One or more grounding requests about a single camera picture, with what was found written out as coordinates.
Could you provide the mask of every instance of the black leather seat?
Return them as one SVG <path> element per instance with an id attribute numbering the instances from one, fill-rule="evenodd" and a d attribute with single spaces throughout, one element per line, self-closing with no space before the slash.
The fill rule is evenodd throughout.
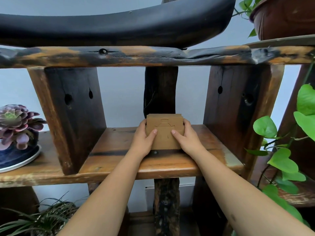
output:
<path id="1" fill-rule="evenodd" d="M 185 48 L 224 31 L 234 5 L 235 0 L 176 0 L 106 15 L 0 14 L 0 45 Z"/>

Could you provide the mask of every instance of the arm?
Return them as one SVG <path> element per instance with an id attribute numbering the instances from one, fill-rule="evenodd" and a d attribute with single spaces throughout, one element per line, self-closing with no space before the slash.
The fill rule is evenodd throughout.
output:
<path id="1" fill-rule="evenodd" d="M 255 186 L 223 165 L 199 141 L 186 119 L 185 134 L 172 134 L 199 166 L 226 218 L 240 236 L 314 236 L 315 233 Z"/>
<path id="2" fill-rule="evenodd" d="M 115 169 L 78 209 L 58 236 L 116 236 L 140 162 L 151 150 L 157 130 L 147 137 L 146 119 L 137 128 L 131 147 Z"/>

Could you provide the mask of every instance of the brown cardboard box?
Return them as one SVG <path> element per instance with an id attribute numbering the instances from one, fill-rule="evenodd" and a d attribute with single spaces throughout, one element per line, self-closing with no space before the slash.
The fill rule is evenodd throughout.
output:
<path id="1" fill-rule="evenodd" d="M 183 119 L 181 114 L 148 114 L 146 134 L 149 135 L 153 129 L 158 130 L 151 149 L 181 149 L 171 130 L 175 129 L 184 135 Z"/>

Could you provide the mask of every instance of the gray wall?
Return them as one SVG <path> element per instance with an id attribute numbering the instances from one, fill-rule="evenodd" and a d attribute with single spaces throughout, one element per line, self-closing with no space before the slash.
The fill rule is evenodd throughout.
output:
<path id="1" fill-rule="evenodd" d="M 18 15 L 97 15 L 129 11 L 154 5 L 161 0 L 1 0 L 0 13 Z M 241 17 L 233 17 L 221 35 L 191 48 L 241 45 L 257 41 L 247 39 L 253 24 Z M 210 67 L 180 67 L 176 87 L 176 112 L 193 124 L 202 124 Z M 273 119 L 278 126 L 285 111 L 299 66 L 286 67 L 285 76 Z M 98 68 L 103 107 L 108 127 L 137 126 L 143 116 L 143 67 Z M 0 106 L 23 104 L 31 111 L 42 110 L 26 69 L 0 69 Z M 181 178 L 181 184 L 194 183 L 194 177 Z M 153 180 L 138 180 L 129 199 L 130 211 L 145 211 L 145 187 Z M 59 198 L 76 201 L 88 196 L 87 184 L 34 187 L 40 200 Z"/>

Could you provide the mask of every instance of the white saucer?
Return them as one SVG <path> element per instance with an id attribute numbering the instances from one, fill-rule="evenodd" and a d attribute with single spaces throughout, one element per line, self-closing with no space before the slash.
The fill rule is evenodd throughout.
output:
<path id="1" fill-rule="evenodd" d="M 35 158 L 40 154 L 40 151 L 42 149 L 42 147 L 40 145 L 37 145 L 38 146 L 38 151 L 36 154 L 34 154 L 33 156 L 31 156 L 29 159 L 26 159 L 25 161 L 22 161 L 18 164 L 15 164 L 13 166 L 10 166 L 10 167 L 5 167 L 5 168 L 1 168 L 0 169 L 0 173 L 3 173 L 3 172 L 7 172 L 7 171 L 10 171 L 10 170 L 15 170 L 15 169 L 18 169 L 22 166 L 25 166 L 26 164 L 30 163 L 31 161 L 35 160 Z"/>

